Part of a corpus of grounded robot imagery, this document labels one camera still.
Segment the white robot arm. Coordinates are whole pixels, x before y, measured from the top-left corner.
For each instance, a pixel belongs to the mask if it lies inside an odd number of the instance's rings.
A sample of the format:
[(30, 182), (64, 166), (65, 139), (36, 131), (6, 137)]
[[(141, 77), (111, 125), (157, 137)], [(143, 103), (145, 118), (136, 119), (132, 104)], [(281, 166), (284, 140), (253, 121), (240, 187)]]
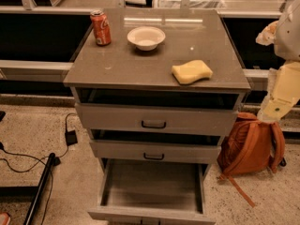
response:
[(267, 95), (258, 112), (261, 121), (279, 121), (300, 100), (300, 0), (287, 3), (279, 20), (269, 23), (256, 42), (273, 44), (275, 55), (285, 60), (278, 70), (269, 71)]

